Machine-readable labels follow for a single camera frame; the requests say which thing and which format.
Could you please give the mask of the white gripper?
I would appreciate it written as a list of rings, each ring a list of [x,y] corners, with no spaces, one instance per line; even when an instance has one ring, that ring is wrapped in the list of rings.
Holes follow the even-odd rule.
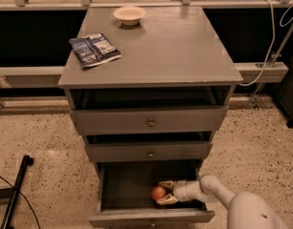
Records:
[[[197,198],[198,183],[196,181],[180,180],[174,182],[172,180],[161,181],[160,186],[165,189],[172,190],[173,195],[168,194],[164,198],[160,198],[157,204],[160,206],[176,204],[178,201],[190,201]]]

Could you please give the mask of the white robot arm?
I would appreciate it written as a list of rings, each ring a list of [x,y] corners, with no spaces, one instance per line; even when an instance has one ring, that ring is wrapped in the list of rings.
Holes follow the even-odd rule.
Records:
[[[219,201],[227,210],[227,229],[289,229],[260,196],[250,192],[233,193],[217,177],[202,175],[197,180],[161,181],[163,189],[152,199],[159,205],[198,200]]]

